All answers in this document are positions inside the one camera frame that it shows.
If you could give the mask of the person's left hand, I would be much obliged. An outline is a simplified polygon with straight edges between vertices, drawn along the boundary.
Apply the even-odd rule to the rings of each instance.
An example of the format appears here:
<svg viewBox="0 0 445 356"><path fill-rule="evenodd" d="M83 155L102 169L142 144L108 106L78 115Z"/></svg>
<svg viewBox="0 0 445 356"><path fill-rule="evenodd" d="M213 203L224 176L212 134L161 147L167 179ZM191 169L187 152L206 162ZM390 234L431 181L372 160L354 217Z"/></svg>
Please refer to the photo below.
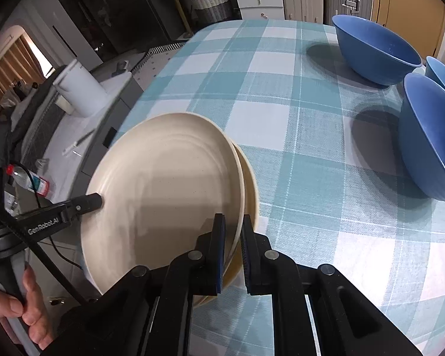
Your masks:
<svg viewBox="0 0 445 356"><path fill-rule="evenodd" d="M0 291L0 322L13 343L20 344L12 331L8 318L21 318L28 326L30 340L43 350L54 340L53 326L47 313L42 290L34 270L26 264L22 279L26 290L26 303Z"/></svg>

